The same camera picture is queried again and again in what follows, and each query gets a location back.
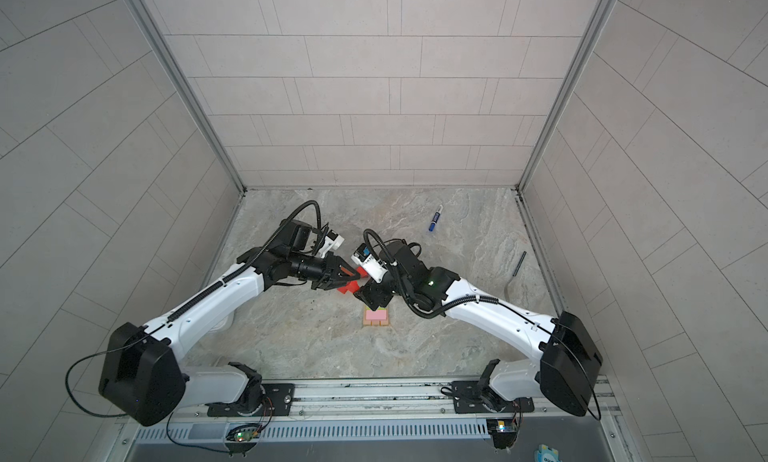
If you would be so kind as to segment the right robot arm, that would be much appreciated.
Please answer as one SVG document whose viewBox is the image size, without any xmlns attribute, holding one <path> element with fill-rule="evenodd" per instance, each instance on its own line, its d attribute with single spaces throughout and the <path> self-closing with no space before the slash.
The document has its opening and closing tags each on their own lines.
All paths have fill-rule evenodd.
<svg viewBox="0 0 768 462">
<path fill-rule="evenodd" d="M 416 316 L 468 323 L 525 355 L 524 360 L 491 360 L 469 388 L 446 387 L 455 401 L 490 412 L 518 411 L 524 397 L 542 396 L 562 411 L 599 417 L 595 385 L 603 357 L 583 322 L 563 311 L 539 314 L 492 296 L 443 267 L 427 267 L 403 240 L 380 251 L 363 243 L 354 263 L 369 276 L 355 296 L 372 310 L 386 307 L 394 296 Z"/>
</svg>

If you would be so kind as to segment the pink rectangular block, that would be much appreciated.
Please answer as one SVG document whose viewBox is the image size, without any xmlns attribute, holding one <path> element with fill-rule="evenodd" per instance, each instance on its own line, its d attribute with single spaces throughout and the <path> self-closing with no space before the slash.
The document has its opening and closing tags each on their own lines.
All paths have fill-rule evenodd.
<svg viewBox="0 0 768 462">
<path fill-rule="evenodd" d="M 369 322 L 386 321 L 387 319 L 388 319 L 387 309 L 377 309 L 377 310 L 367 309 L 365 311 L 365 315 L 364 315 L 365 321 L 369 321 Z"/>
</svg>

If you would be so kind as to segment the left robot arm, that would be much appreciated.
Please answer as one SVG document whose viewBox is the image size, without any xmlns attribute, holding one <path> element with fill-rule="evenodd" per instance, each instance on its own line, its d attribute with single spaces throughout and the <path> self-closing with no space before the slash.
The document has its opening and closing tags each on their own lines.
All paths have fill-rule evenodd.
<svg viewBox="0 0 768 462">
<path fill-rule="evenodd" d="M 243 363 L 181 367 L 186 354 L 246 302 L 287 278 L 313 290 L 336 290 L 359 273 L 335 250 L 342 236 L 328 227 L 285 221 L 263 247 L 254 247 L 214 283 L 149 322 L 125 323 L 110 336 L 98 392 L 143 426 L 176 409 L 206 405 L 213 415 L 250 416 L 266 406 L 262 377 Z"/>
</svg>

